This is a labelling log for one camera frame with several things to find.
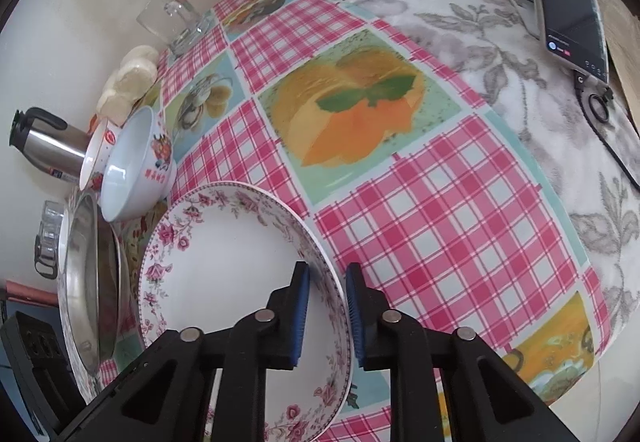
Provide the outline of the stainless steel thermos jug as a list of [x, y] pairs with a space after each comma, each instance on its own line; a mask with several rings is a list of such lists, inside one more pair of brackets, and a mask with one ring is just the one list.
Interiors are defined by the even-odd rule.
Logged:
[[63, 118], [33, 106], [15, 112], [9, 145], [43, 173], [78, 183], [90, 139]]

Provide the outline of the clear glass mug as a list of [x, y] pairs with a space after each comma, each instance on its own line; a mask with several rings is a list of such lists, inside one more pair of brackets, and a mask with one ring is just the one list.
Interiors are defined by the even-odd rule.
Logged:
[[137, 22], [159, 38], [175, 57], [191, 50], [214, 26], [210, 12], [199, 13], [188, 0], [150, 0]]

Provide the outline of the stainless steel basin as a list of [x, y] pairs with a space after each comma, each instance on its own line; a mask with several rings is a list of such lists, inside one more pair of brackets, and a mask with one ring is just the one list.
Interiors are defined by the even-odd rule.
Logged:
[[70, 332], [92, 377], [113, 355], [120, 320], [120, 249], [96, 193], [79, 195], [68, 227], [64, 288]]

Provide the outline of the white bowl with red rim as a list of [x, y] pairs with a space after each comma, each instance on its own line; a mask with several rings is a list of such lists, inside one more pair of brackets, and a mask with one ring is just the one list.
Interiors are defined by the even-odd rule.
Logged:
[[90, 138], [79, 175], [79, 189], [100, 191], [113, 147], [122, 129], [109, 119], [102, 119]]

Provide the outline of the white bowl with flower print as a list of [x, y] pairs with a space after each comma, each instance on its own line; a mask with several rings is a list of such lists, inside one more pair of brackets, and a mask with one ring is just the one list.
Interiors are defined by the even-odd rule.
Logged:
[[174, 145], [162, 117], [141, 106], [128, 119], [103, 174], [100, 208], [106, 222], [145, 215], [166, 199], [177, 173]]

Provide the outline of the floral pink rimmed plate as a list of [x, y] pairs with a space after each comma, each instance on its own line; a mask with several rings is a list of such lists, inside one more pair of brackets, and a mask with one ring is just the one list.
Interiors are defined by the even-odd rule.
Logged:
[[267, 374], [265, 438], [314, 441], [332, 424], [352, 380], [342, 286], [328, 255], [294, 211], [252, 185], [218, 181], [179, 197], [156, 225], [139, 277], [144, 344], [167, 329], [232, 326], [310, 268], [302, 353]]

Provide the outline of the pink plaid fruit tablecloth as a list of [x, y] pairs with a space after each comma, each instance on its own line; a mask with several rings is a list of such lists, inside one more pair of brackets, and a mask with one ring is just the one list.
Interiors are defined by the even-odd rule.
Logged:
[[[599, 280], [533, 154], [448, 65], [344, 0], [222, 0], [195, 47], [160, 56], [144, 97], [177, 177], [126, 224], [136, 273], [125, 338], [143, 342], [139, 277], [169, 207], [234, 181], [276, 197], [328, 255], [350, 262], [436, 331], [475, 329], [552, 404], [608, 339]], [[320, 441], [383, 441], [388, 375], [359, 370]]]

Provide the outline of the bag of white steamed buns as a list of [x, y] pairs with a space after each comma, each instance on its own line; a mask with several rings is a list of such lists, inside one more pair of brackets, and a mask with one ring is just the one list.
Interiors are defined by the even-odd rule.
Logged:
[[96, 103], [96, 116], [117, 126], [127, 121], [134, 103], [156, 82], [160, 53], [151, 46], [132, 48], [103, 86]]

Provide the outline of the black smartphone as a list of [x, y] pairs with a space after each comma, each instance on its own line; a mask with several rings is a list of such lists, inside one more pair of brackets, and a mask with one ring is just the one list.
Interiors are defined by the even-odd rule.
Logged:
[[608, 48], [597, 0], [534, 0], [539, 39], [549, 54], [603, 85]]

